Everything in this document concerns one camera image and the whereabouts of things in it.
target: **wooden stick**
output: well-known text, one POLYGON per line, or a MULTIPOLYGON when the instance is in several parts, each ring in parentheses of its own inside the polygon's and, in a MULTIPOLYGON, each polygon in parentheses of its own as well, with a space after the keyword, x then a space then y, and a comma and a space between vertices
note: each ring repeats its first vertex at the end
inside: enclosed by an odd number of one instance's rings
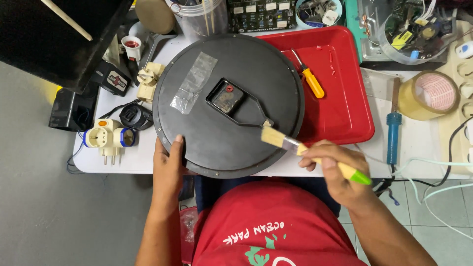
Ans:
POLYGON ((79 32, 82 36, 84 36, 87 40, 92 41, 92 36, 87 33, 79 24, 77 24, 73 19, 71 19, 64 11, 62 11, 56 4, 54 4, 51 0, 41 0, 49 9, 51 9, 56 15, 61 17, 67 24, 73 27, 77 32, 79 32))

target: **table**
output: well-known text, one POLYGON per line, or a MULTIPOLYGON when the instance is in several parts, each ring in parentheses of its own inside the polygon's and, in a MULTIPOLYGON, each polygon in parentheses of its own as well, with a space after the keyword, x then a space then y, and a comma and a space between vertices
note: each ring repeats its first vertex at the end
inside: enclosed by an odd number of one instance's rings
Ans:
MULTIPOLYGON (((258 32, 249 35, 274 34, 283 31, 258 32)), ((170 39, 163 46, 153 62, 167 65, 171 60, 185 47, 190 45, 183 35, 178 35, 174 39, 170 39)), ((417 71, 387 71, 390 74, 402 75, 404 80, 408 80, 417 71)), ((117 97, 100 89, 95 119, 109 112, 114 107, 122 105, 136 99, 138 87, 129 88, 125 97, 117 97)), ((391 102, 368 97, 369 106, 375 124, 375 134, 371 140, 359 143, 361 150, 367 155, 367 161, 370 167, 372 178, 390 177, 390 169, 388 165, 383 163, 386 160, 386 142, 387 142, 387 125, 386 115, 391 112, 391 102)), ((151 109, 150 104, 143 104, 146 108, 151 109)), ((117 111, 110 118, 120 120, 117 111)), ((115 159, 115 165, 109 163, 104 165, 104 160, 99 155, 97 149, 83 147, 81 151, 74 157, 74 162, 78 169, 87 173, 122 173, 122 174, 152 174, 153 172, 153 152, 156 140, 156 131, 154 127, 139 133, 138 144, 133 147, 122 149, 122 155, 115 159)), ((74 144, 74 152, 80 147, 82 140, 76 137, 74 144)), ((356 150, 354 145, 346 145, 346 147, 356 150)), ((432 160, 441 160, 440 146, 438 141, 438 124, 436 119, 429 121, 417 121, 403 116, 403 124, 399 132, 399 148, 398 148, 398 164, 403 165, 411 157, 422 157, 432 160)), ((307 172, 298 166, 300 158, 296 155, 286 153, 272 166, 255 174, 256 176, 277 176, 277 177, 322 177, 320 166, 313 172, 307 172)), ((412 162, 411 165, 403 172, 404 176, 411 178, 441 179, 445 173, 445 168, 439 165, 432 165, 425 162, 412 162)), ((470 176, 450 175, 451 179, 469 179, 470 176)))

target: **power plug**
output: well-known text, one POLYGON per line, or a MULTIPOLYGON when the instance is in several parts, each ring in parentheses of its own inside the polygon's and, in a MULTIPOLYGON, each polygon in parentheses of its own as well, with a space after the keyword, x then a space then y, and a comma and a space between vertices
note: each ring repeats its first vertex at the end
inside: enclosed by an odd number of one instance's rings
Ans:
POLYGON ((120 155, 120 149, 131 147, 135 144, 135 132, 131 128, 123 127, 120 122, 113 119, 97 119, 94 127, 84 132, 83 143, 88 148, 98 148, 100 155, 112 156, 112 165, 115 164, 115 156, 120 155))

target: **blue soldering iron handle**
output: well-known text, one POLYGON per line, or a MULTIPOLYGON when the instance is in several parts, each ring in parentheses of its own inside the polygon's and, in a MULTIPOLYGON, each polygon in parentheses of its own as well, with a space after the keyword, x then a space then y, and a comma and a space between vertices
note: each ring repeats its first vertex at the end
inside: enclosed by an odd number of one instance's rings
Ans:
POLYGON ((386 163, 388 164, 397 164, 397 136, 402 117, 403 115, 400 113, 390 113, 386 116, 386 124, 389 126, 386 157, 386 163))

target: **red plastic tray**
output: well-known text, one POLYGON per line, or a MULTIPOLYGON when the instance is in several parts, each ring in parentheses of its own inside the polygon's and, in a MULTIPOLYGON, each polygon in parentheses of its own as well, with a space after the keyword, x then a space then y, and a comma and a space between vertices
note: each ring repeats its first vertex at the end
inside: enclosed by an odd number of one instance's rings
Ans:
POLYGON ((306 109, 298 135, 300 141, 305 145, 323 139, 336 144, 352 144, 371 139, 375 126, 359 70, 353 35, 348 28, 331 26, 258 38, 279 49, 301 73, 299 63, 291 52, 291 48, 294 48, 325 92, 322 99, 317 99, 309 85, 305 81, 302 83, 306 109))

